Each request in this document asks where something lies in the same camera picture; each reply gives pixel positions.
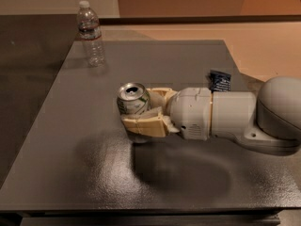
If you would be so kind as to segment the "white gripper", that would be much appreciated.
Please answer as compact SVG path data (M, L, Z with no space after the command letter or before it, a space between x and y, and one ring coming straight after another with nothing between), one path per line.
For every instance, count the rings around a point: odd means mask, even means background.
M149 88L150 107L141 115L121 115L126 130L148 137L178 133L184 139L207 140L210 134L212 94L207 88ZM163 109L167 106L167 115Z

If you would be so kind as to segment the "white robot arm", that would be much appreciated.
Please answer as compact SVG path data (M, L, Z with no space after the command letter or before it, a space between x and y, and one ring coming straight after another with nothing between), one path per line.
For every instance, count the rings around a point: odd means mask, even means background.
M121 121L131 140L170 133L184 139L226 138L258 153L289 155L301 146L301 79L275 77L258 94L207 88L119 89Z

